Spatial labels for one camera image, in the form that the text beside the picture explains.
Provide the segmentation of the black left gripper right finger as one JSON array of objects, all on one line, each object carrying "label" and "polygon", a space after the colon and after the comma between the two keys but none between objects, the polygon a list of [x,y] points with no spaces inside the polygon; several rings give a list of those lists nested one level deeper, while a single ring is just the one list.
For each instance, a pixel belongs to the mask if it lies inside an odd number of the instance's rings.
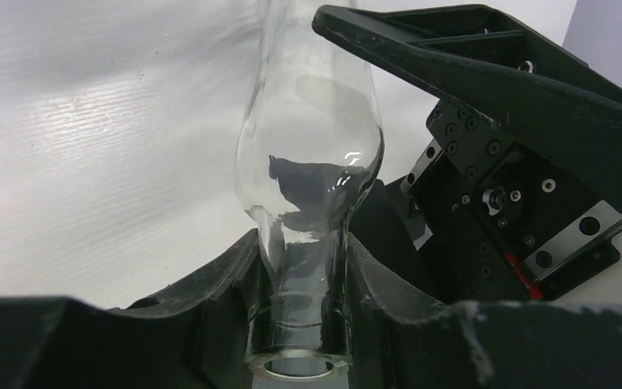
[{"label": "black left gripper right finger", "polygon": [[622,306],[448,306],[354,237],[347,292],[352,388],[622,388]]}]

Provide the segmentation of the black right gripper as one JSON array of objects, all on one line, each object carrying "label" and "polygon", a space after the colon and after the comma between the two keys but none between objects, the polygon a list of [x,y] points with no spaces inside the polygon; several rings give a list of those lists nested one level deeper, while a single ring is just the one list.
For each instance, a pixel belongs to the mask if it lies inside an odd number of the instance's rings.
[{"label": "black right gripper", "polygon": [[429,233],[419,253],[382,180],[352,214],[378,262],[446,303],[622,304],[622,88],[485,5],[323,5],[312,28],[443,99],[401,185]]}]

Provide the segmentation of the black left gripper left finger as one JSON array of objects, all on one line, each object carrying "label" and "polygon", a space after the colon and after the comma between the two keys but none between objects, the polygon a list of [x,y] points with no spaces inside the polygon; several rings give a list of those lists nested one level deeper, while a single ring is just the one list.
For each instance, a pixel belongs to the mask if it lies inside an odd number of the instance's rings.
[{"label": "black left gripper left finger", "polygon": [[0,388],[249,388],[248,231],[219,257],[125,309],[0,298]]}]

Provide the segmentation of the clear square glass bottle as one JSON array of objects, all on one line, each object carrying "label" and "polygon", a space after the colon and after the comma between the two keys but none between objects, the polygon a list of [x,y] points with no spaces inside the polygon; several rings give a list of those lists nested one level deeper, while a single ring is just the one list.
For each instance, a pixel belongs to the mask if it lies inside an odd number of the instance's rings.
[{"label": "clear square glass bottle", "polygon": [[245,363],[293,383],[351,366],[348,228],[384,155],[370,66],[313,30],[320,6],[270,2],[235,162],[271,283],[249,313]]}]

